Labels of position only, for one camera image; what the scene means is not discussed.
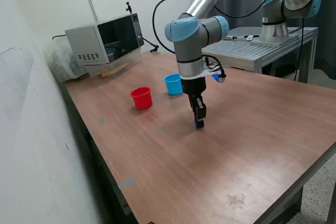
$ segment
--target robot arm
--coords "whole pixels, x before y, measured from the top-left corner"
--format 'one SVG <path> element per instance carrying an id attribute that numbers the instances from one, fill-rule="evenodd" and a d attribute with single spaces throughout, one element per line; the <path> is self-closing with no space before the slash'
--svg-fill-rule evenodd
<path id="1" fill-rule="evenodd" d="M 165 26 L 166 38 L 174 42 L 182 89 L 189 97 L 197 129 L 204 127 L 203 119 L 206 116 L 206 106 L 201 96 L 206 89 L 205 76 L 213 76 L 218 82 L 224 82 L 226 77 L 220 64 L 214 70 L 206 68 L 203 63 L 202 48 L 224 39 L 229 32 L 229 25 L 224 17 L 203 19 L 216 2 L 217 0 L 192 0 L 187 11 L 182 13 L 178 20 Z M 285 23 L 286 17 L 305 17 L 304 15 L 308 17 L 313 13 L 316 14 L 319 9 L 318 2 L 321 1 L 269 0 L 264 5 L 264 16 L 266 14 L 267 17 L 263 18 L 263 32 L 260 39 L 272 40 L 274 34 L 270 35 L 270 28 L 279 29 L 277 25 Z M 277 39 L 285 39 L 288 36 L 287 26 L 285 31 L 279 34 L 281 37 Z"/>

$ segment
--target metal table leg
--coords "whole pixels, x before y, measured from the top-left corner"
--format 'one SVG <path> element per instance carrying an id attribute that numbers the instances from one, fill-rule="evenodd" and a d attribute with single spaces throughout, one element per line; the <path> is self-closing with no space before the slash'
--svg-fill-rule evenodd
<path id="1" fill-rule="evenodd" d="M 336 224 L 336 184 L 332 194 L 329 214 L 326 224 Z"/>
<path id="2" fill-rule="evenodd" d="M 310 53 L 305 53 L 305 46 L 302 49 L 302 57 L 300 63 L 299 82 L 311 83 L 314 69 L 315 53 L 316 53 L 317 37 L 311 41 Z"/>

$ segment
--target wooden table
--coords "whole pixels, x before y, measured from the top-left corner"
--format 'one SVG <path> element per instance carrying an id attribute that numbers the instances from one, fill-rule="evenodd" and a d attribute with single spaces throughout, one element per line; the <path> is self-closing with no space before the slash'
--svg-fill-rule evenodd
<path id="1" fill-rule="evenodd" d="M 174 55 L 144 54 L 116 79 L 66 85 L 139 223 L 270 223 L 335 153 L 336 90 L 226 69 L 207 78 L 196 130 L 187 96 L 167 94 L 174 72 Z M 140 86 L 147 111 L 129 95 Z"/>

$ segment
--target power cord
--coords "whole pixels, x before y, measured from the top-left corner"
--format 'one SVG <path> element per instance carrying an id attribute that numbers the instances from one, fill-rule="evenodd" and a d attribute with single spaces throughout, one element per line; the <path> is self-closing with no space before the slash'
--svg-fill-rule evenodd
<path id="1" fill-rule="evenodd" d="M 65 34 L 62 34 L 62 35 L 56 35 L 56 36 L 53 36 L 52 40 L 54 40 L 55 38 L 58 38 L 58 37 L 64 37 L 66 36 Z"/>
<path id="2" fill-rule="evenodd" d="M 299 52 L 299 59 L 298 59 L 298 63 L 297 63 L 297 67 L 296 67 L 296 71 L 295 71 L 295 77 L 294 77 L 294 81 L 296 81 L 296 77 L 298 75 L 298 69 L 299 69 L 299 66 L 300 66 L 300 61 L 301 61 L 301 55 L 302 55 L 302 46 L 303 46 L 303 34 L 304 34 L 304 25 L 305 24 L 305 21 L 304 21 L 304 18 L 302 18 L 302 34 L 301 34 L 301 46 L 300 46 L 300 52 Z"/>
<path id="3" fill-rule="evenodd" d="M 219 11 L 222 15 L 227 16 L 227 17 L 229 17 L 229 18 L 246 18 L 246 17 L 248 17 L 248 16 L 251 16 L 253 13 L 255 13 L 256 11 L 258 11 L 260 8 L 262 8 L 262 6 L 264 5 L 264 3 L 265 3 L 266 1 L 267 1 L 267 0 L 264 0 L 264 1 L 262 2 L 262 4 L 259 5 L 259 6 L 257 7 L 257 9 L 255 9 L 253 12 L 251 12 L 251 13 L 249 13 L 249 14 L 247 14 L 247 15 L 243 15 L 243 16 L 231 16 L 231 15 L 228 15 L 228 14 L 222 12 L 217 6 L 215 6 L 215 9 L 216 9 L 217 11 Z"/>
<path id="4" fill-rule="evenodd" d="M 149 40 L 145 39 L 144 37 L 142 37 L 144 41 L 146 41 L 148 44 L 150 44 L 152 47 L 154 47 L 152 50 L 150 50 L 150 52 L 157 52 L 159 46 L 155 45 L 153 43 L 151 43 Z"/>

